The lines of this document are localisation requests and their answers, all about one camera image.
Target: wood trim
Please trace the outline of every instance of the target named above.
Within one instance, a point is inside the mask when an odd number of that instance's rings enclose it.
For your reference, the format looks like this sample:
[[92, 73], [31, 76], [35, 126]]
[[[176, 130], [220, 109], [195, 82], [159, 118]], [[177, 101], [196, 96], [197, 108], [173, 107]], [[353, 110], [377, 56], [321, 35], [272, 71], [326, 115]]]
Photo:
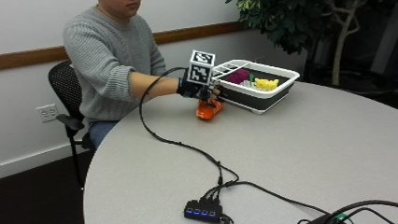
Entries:
[[[157, 44], [167, 44], [183, 40], [189, 40], [211, 35], [223, 35], [243, 31], [244, 28], [237, 21], [199, 26], [165, 32], [155, 33]], [[0, 54], [0, 69], [27, 66], [38, 63], [50, 63], [67, 60], [64, 46], [34, 49], [7, 54]]]

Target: black office chair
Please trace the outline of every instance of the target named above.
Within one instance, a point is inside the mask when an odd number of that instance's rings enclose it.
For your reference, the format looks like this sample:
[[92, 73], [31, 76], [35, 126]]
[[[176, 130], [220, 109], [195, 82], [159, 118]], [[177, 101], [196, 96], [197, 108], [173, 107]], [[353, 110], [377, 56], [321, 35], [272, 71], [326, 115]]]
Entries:
[[84, 181], [80, 171], [79, 158], [76, 153], [76, 146], [81, 145], [83, 148], [89, 150], [96, 150], [95, 145], [89, 140], [89, 134], [87, 133], [81, 141], [75, 140], [75, 135], [85, 127], [83, 120], [85, 116], [80, 112], [80, 104], [83, 102], [83, 89], [75, 74], [75, 69], [71, 66], [71, 60], [59, 63], [54, 66], [48, 73], [50, 85], [57, 94], [69, 115], [60, 114], [57, 120], [65, 124], [67, 137], [69, 139], [75, 171], [77, 182], [81, 188], [84, 188]]

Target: white basket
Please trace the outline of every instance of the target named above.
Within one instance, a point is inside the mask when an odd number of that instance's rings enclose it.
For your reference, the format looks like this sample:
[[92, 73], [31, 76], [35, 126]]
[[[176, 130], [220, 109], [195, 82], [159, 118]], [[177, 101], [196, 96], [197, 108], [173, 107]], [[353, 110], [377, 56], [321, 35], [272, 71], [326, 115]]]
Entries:
[[[272, 91], [262, 91], [251, 87], [241, 86], [225, 80], [225, 78], [239, 69], [248, 69], [261, 78], [278, 78], [282, 81]], [[257, 114], [262, 114], [289, 93], [289, 89], [298, 79], [300, 74], [296, 71], [273, 67], [261, 63], [252, 63], [244, 60], [232, 60], [213, 68], [215, 84], [227, 89], [229, 95], [223, 99], [236, 105], [251, 109]]]

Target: electrical outlet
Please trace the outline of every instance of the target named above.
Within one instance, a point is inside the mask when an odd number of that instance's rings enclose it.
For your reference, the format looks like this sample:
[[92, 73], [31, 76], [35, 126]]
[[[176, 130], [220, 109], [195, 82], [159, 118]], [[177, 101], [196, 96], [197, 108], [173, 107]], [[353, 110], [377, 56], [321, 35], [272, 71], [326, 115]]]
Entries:
[[44, 105], [42, 107], [38, 107], [36, 110], [40, 114], [43, 123], [55, 120], [59, 116], [59, 109], [56, 105]]

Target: gray sweater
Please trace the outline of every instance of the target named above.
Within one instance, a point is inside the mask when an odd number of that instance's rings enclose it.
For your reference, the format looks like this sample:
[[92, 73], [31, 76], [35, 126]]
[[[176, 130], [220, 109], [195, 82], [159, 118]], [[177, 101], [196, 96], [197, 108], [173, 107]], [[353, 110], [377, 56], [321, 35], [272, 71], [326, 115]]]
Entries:
[[83, 87], [80, 110], [87, 121], [123, 119], [140, 105], [129, 95], [128, 74], [165, 72], [145, 20], [136, 15], [120, 25], [92, 7], [67, 23], [64, 45]]

